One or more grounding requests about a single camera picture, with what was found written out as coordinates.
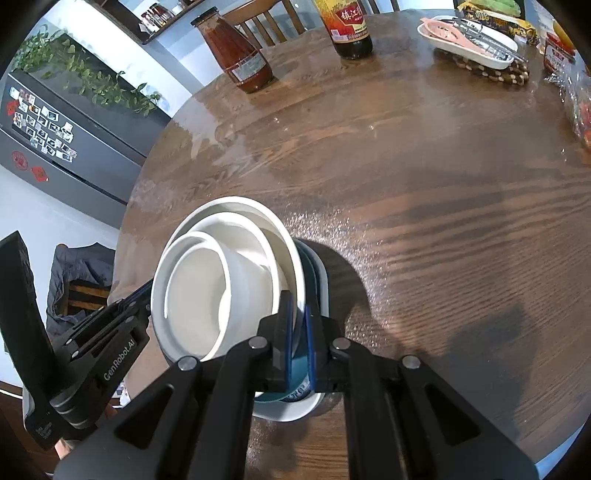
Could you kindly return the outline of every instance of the glass bottle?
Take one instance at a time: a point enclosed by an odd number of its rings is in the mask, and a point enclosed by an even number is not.
[[[314,0],[337,53],[362,59],[374,50],[358,0]]]
[[[191,22],[198,28],[219,66],[238,88],[256,92],[273,78],[266,58],[244,35],[220,17],[212,7]]]

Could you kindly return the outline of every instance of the wooden table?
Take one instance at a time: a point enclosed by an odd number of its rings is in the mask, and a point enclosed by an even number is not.
[[[434,57],[426,13],[368,17],[362,61],[308,31],[265,50],[278,80],[262,92],[222,76],[187,101],[135,186],[112,299],[153,275],[193,209],[252,197],[317,243],[349,337],[418,353],[538,461],[591,408],[591,155],[533,48],[529,85],[501,86]],[[132,395],[165,369],[151,336]],[[345,478],[332,400],[255,419],[252,478]]]

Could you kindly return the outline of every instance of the red sauce bottle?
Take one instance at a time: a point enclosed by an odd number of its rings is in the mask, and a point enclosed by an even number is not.
[[[211,49],[219,66],[246,93],[256,92],[273,78],[266,58],[211,7],[191,22]]]

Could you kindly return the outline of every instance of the silver screw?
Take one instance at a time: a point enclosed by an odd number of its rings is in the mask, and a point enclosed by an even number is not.
[[[267,339],[260,336],[252,337],[248,341],[248,344],[251,346],[251,348],[255,349],[265,348],[267,346]]]
[[[414,355],[407,355],[402,359],[402,364],[410,370],[415,370],[421,366],[421,361]]]
[[[184,356],[178,361],[178,368],[188,372],[197,366],[197,359],[193,356]]]
[[[335,347],[337,350],[347,350],[347,348],[350,346],[351,342],[345,337],[339,337],[333,340],[333,347]]]

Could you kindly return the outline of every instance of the plastic bag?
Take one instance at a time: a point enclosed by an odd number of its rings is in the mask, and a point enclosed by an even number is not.
[[[591,77],[582,59],[564,65],[560,96],[573,131],[591,150]]]

